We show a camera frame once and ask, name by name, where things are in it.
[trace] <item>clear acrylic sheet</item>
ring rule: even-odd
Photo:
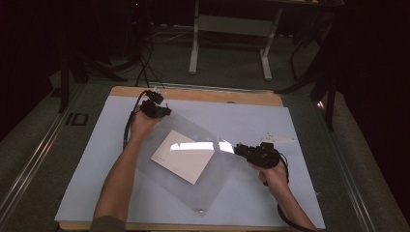
[[[164,142],[170,136],[173,138],[172,142]],[[157,150],[162,150],[166,154],[158,153],[162,156],[158,158],[155,155]],[[183,153],[179,159],[184,159],[189,155],[198,156],[198,152],[204,154],[201,155],[199,164],[195,161],[191,164],[189,161],[184,163],[184,165],[191,165],[188,169],[192,169],[193,166],[200,169],[206,159],[209,160],[202,172],[197,170],[200,175],[196,181],[188,181],[181,177],[180,173],[175,174],[165,168],[163,163],[158,163],[166,159],[167,155],[174,155],[174,153],[179,155]],[[175,112],[164,117],[155,126],[145,139],[140,154],[137,169],[201,215],[205,215],[211,207],[229,174],[240,160],[233,154],[230,143]]]

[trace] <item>stand leg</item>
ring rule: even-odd
[[[269,53],[269,50],[271,49],[271,45],[272,45],[272,41],[274,40],[275,33],[277,32],[278,24],[279,24],[279,20],[280,20],[280,16],[282,12],[283,12],[283,8],[279,8],[277,10],[275,21],[272,24],[271,32],[269,33],[269,36],[268,36],[268,42],[266,43],[265,49],[260,50],[260,59],[262,62],[263,74],[264,74],[265,80],[267,81],[272,80],[271,69],[269,67],[268,53]]]
[[[198,62],[198,19],[199,18],[199,0],[195,1],[195,18],[193,20],[193,45],[190,54],[190,74],[196,74],[196,64]]]
[[[69,62],[67,60],[67,53],[63,53],[61,57],[61,103],[59,113],[62,113],[70,100],[70,86],[69,86]]]

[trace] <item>hand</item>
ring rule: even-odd
[[[140,111],[138,107],[132,118],[130,140],[134,138],[144,139],[160,120],[162,120],[162,118],[153,119],[148,117],[144,112]]]
[[[282,161],[278,163],[277,166],[265,169],[252,163],[249,163],[251,167],[259,170],[259,180],[268,183],[269,192],[273,196],[278,196],[284,190],[288,191],[289,186],[287,185],[286,167]]]

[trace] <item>table leg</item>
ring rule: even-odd
[[[190,74],[196,74],[196,64],[198,62],[198,19],[199,18],[199,0],[195,1],[195,18],[193,20],[193,45],[190,53]]]
[[[271,32],[268,35],[268,42],[266,43],[265,49],[260,50],[260,59],[262,62],[263,74],[264,74],[265,80],[267,81],[272,80],[271,69],[269,67],[268,53],[269,53],[269,50],[271,49],[271,44],[272,44],[272,41],[274,40],[275,33],[277,32],[278,24],[279,24],[279,20],[280,20],[280,16],[282,12],[283,12],[283,8],[279,8],[277,10],[275,21],[272,24]]]

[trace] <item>controller cable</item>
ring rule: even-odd
[[[148,91],[146,91],[146,90],[142,91],[142,93],[141,93],[141,94],[139,95],[139,97],[138,97],[138,100],[137,100],[136,103],[135,103],[135,106],[133,107],[133,109],[132,109],[132,111],[131,111],[131,113],[130,113],[129,120],[127,121],[127,125],[126,125],[125,131],[124,131],[123,149],[126,148],[126,145],[127,145],[127,143],[128,143],[129,130],[130,130],[130,126],[131,126],[131,122],[132,122],[133,115],[135,115],[136,113],[138,113],[138,112],[140,111],[140,110],[136,110],[136,109],[137,109],[137,107],[138,107],[139,101],[141,100],[142,96],[143,96],[145,93],[148,93]]]

